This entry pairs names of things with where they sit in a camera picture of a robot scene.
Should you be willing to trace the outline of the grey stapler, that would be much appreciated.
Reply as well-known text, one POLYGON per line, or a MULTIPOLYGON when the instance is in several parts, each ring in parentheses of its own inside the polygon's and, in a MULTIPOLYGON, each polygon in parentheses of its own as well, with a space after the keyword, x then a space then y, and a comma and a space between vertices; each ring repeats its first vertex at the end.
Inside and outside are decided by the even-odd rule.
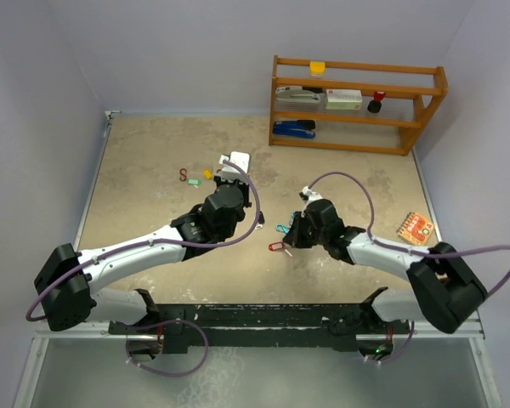
POLYGON ((290 85, 278 87, 275 90, 275 99, 278 102, 319 104, 323 88, 290 85))

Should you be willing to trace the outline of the red tag key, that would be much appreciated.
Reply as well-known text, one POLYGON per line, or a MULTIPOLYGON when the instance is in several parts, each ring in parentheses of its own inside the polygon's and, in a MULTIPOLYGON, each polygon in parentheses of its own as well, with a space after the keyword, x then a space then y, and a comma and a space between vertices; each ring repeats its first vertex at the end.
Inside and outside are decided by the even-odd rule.
POLYGON ((270 243, 268 245, 268 249, 271 252, 283 252, 283 253, 287 254, 289 257, 292 257, 292 253, 289 251, 287 244, 284 243, 283 241, 277 241, 277 242, 270 243))

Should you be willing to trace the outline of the blue stapler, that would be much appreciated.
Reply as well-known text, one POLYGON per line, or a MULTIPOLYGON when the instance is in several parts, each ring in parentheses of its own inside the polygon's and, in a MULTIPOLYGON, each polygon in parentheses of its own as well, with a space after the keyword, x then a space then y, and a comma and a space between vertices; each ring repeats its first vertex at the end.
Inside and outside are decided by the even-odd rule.
POLYGON ((272 133, 281 136, 292 136, 300 139, 313 139, 315 137, 315 121, 289 120, 276 121, 272 133))

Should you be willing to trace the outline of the yellow block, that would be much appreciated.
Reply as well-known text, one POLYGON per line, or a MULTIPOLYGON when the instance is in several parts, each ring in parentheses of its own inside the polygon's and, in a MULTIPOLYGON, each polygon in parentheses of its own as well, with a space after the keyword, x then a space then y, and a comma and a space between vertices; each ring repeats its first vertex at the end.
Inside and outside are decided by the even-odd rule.
POLYGON ((323 77, 326 72, 326 63, 324 61, 310 61, 309 74, 312 77, 323 77))

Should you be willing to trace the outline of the blue carabiner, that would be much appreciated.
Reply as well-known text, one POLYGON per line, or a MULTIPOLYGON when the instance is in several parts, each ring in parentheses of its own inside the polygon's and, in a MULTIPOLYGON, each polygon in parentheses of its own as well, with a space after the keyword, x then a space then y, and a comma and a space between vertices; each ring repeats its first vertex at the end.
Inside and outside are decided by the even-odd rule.
POLYGON ((277 224, 275 229, 283 234, 287 234, 290 230, 290 228, 284 224, 277 224))

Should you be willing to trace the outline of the green tag key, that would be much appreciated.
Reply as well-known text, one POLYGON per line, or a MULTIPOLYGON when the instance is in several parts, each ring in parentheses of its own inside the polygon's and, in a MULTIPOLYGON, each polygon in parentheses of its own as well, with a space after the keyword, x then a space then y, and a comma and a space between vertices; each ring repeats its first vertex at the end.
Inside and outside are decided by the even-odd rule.
POLYGON ((193 185, 193 186, 200 186, 201 185, 201 180, 198 179, 198 178, 188 178, 186 180, 187 184, 188 185, 193 185))

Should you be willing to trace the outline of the white cardboard box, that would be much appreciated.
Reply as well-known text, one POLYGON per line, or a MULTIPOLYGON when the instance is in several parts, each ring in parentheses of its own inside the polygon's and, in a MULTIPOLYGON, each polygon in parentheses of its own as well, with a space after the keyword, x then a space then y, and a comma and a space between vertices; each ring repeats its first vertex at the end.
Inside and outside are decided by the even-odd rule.
POLYGON ((362 92, 358 89, 327 89, 326 108, 336 111, 357 111, 362 104, 362 92))

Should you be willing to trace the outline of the black base frame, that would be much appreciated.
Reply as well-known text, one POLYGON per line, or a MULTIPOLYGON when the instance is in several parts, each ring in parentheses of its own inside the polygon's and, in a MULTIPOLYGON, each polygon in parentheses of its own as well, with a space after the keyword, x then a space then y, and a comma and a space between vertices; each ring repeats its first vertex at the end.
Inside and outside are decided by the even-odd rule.
POLYGON ((384 322, 368 303, 160 303, 158 310, 133 327, 111 322, 109 333, 135 339, 161 330, 164 354, 185 354, 191 347, 327 348, 356 351, 357 337, 384 339, 406 334, 410 326, 384 322))

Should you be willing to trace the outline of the black tag key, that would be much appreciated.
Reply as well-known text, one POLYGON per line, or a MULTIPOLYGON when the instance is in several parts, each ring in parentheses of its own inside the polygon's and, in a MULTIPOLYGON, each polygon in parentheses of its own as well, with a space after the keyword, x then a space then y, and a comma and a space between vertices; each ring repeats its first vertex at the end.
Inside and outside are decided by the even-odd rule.
POLYGON ((258 213, 258 221, 257 221, 256 227, 255 227, 255 230, 262 229, 264 227, 264 224, 265 224, 264 214, 262 212, 259 212, 258 213))

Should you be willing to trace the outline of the orange spiral notebook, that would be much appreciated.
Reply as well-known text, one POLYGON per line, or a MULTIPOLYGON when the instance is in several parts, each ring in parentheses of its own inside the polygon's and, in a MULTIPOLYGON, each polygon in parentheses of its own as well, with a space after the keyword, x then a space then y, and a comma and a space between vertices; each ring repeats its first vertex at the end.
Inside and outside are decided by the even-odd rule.
POLYGON ((434 228, 435 224, 431 219, 418 212, 409 212, 398 228, 397 235, 415 246, 426 246, 434 228))

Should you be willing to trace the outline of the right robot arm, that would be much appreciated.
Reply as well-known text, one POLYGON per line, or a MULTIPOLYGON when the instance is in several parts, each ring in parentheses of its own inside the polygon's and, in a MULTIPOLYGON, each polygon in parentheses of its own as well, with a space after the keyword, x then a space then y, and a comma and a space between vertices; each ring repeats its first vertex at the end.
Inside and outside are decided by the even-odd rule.
POLYGON ((284 242, 297 249, 321 246, 338 261, 379 269, 410 284, 402 292, 385 289, 369 301, 360 314, 369 332, 381 332, 394 320, 425 320, 451 334, 488 297, 453 246, 440 242, 415 251, 386 240, 377 244, 367 230, 346 225, 327 199, 295 212, 284 242))

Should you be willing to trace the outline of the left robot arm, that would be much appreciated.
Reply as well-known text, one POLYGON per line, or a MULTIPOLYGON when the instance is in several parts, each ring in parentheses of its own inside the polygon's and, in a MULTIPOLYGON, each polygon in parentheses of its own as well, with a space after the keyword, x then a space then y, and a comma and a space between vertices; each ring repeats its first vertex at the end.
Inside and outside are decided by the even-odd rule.
POLYGON ((41 319, 53 332, 89 320, 119 321, 139 333, 155 329, 158 309, 146 290, 121 292, 109 286, 147 269, 185 262, 237 242, 238 223, 258 193, 250 179, 216 177, 216 189, 201 204, 147 235, 113 246, 78 252, 57 246, 34 280, 41 319))

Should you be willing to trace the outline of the red carabiner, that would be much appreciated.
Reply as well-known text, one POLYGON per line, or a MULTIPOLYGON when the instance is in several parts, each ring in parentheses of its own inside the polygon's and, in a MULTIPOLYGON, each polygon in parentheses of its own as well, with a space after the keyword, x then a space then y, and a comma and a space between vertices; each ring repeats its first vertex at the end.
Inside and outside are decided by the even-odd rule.
POLYGON ((187 170, 185 168, 181 168, 179 170, 179 180, 185 182, 188 179, 187 170))

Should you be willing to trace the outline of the wooden shelf rack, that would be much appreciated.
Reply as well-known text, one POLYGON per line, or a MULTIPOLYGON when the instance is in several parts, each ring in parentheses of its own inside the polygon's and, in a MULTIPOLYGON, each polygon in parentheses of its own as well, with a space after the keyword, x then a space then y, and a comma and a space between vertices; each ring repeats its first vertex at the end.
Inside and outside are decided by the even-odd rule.
POLYGON ((442 66, 275 56, 269 144, 408 155, 448 94, 442 66))

